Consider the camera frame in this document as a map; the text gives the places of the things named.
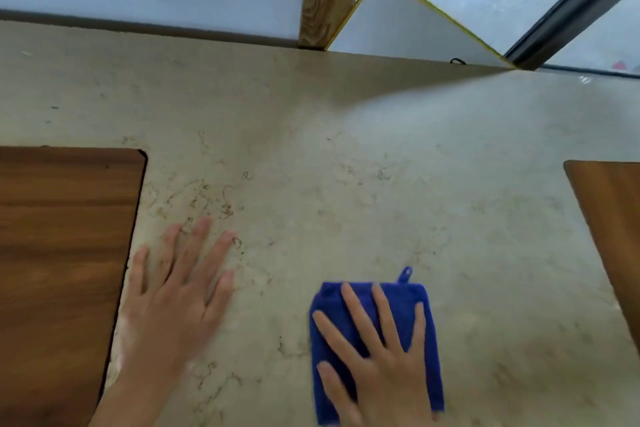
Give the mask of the person's right hand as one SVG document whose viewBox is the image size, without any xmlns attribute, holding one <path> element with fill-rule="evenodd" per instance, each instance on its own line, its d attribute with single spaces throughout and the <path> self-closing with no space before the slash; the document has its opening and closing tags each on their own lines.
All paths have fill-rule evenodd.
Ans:
<svg viewBox="0 0 640 427">
<path fill-rule="evenodd" d="M 322 311 L 313 319 L 326 342 L 348 366 L 356 382 L 356 402 L 362 427 L 433 427 L 424 367 L 410 367 L 399 342 L 396 324 L 381 285 L 372 284 L 372 298 L 380 317 L 380 359 L 362 358 Z"/>
</svg>

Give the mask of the dark baseboard strip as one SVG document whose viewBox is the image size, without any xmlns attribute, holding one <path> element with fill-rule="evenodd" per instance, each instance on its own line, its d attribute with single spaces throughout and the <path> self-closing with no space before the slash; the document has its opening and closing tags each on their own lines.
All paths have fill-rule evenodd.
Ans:
<svg viewBox="0 0 640 427">
<path fill-rule="evenodd" d="M 64 26 L 69 28 L 105 30 L 110 32 L 131 34 L 158 35 L 164 37 L 182 37 L 204 41 L 255 44 L 281 48 L 299 47 L 297 40 L 279 37 L 238 34 L 232 32 L 205 30 L 200 28 L 183 28 L 178 26 L 156 25 L 150 23 L 135 23 L 131 21 L 83 18 L 78 16 L 66 16 L 21 10 L 0 9 L 0 21 L 14 21 L 39 25 Z"/>
</svg>

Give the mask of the person's left hand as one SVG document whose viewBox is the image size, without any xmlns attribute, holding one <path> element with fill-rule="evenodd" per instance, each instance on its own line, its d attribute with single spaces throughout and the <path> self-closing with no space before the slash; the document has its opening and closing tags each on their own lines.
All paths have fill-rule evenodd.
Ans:
<svg viewBox="0 0 640 427">
<path fill-rule="evenodd" d="M 118 336 L 118 375 L 128 365 L 165 371 L 188 366 L 222 323 L 207 325 L 204 311 L 224 272 L 222 267 L 235 235 L 223 232 L 204 258 L 200 256 L 188 284 L 180 287 L 179 254 L 188 238 L 180 245 L 181 231 L 180 225 L 171 225 L 165 231 L 153 265 L 149 247 L 144 294 L 128 298 L 126 286 Z"/>
</svg>

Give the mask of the narrow brown wooden panel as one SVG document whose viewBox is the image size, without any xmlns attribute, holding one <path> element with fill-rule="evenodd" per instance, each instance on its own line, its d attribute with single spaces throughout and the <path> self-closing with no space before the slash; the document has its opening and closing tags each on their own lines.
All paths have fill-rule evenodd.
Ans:
<svg viewBox="0 0 640 427">
<path fill-rule="evenodd" d="M 563 168 L 640 356 L 640 162 Z"/>
</svg>

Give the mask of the wide brown wooden panel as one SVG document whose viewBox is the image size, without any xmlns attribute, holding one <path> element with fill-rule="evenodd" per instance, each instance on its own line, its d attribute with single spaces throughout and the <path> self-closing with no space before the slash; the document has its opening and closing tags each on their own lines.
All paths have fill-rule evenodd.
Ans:
<svg viewBox="0 0 640 427">
<path fill-rule="evenodd" d="M 0 427 L 86 427 L 106 382 L 147 166 L 0 146 Z"/>
</svg>

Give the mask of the dark metal window frame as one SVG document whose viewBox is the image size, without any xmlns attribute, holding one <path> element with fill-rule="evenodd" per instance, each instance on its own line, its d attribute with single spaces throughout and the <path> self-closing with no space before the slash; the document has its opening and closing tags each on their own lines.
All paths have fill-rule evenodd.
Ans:
<svg viewBox="0 0 640 427">
<path fill-rule="evenodd" d="M 640 80 L 640 0 L 558 0 L 505 58 L 530 71 Z M 611 69 L 619 60 L 626 72 Z"/>
</svg>

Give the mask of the person's left forearm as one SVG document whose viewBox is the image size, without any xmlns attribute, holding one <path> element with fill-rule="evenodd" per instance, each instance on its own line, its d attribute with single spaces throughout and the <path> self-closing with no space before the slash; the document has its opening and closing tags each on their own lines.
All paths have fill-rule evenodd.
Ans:
<svg viewBox="0 0 640 427">
<path fill-rule="evenodd" d="M 123 367 L 87 427 L 154 427 L 187 371 L 187 366 L 167 371 L 160 367 Z"/>
</svg>

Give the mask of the blue microfiber cleaning cloth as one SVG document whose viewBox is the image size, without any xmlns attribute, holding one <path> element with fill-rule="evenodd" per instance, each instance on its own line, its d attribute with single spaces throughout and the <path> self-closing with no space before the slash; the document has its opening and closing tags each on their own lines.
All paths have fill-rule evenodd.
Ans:
<svg viewBox="0 0 640 427">
<path fill-rule="evenodd" d="M 423 304 L 426 316 L 426 337 L 424 340 L 426 386 L 431 409 L 434 413 L 440 414 L 445 411 L 445 395 L 436 327 L 430 309 L 428 292 L 422 284 L 411 282 L 412 272 L 411 267 L 405 267 L 395 282 L 383 282 L 381 288 L 388 299 L 399 342 L 405 351 L 412 343 L 415 305 L 417 303 Z M 308 311 L 314 405 L 317 423 L 321 427 L 338 425 L 339 415 L 324 391 L 321 377 L 317 371 L 319 363 L 325 361 L 334 368 L 351 399 L 356 400 L 357 393 L 352 373 L 326 342 L 314 322 L 313 313 L 322 311 L 362 358 L 370 358 L 371 356 L 342 297 L 341 285 L 340 282 L 322 283 Z"/>
</svg>

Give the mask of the white board with yellow edge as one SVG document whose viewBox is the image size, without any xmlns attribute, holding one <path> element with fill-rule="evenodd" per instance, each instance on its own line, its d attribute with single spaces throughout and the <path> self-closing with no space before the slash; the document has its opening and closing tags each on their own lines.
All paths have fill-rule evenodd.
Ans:
<svg viewBox="0 0 640 427">
<path fill-rule="evenodd" d="M 357 0 L 324 51 L 516 69 L 428 0 Z"/>
</svg>

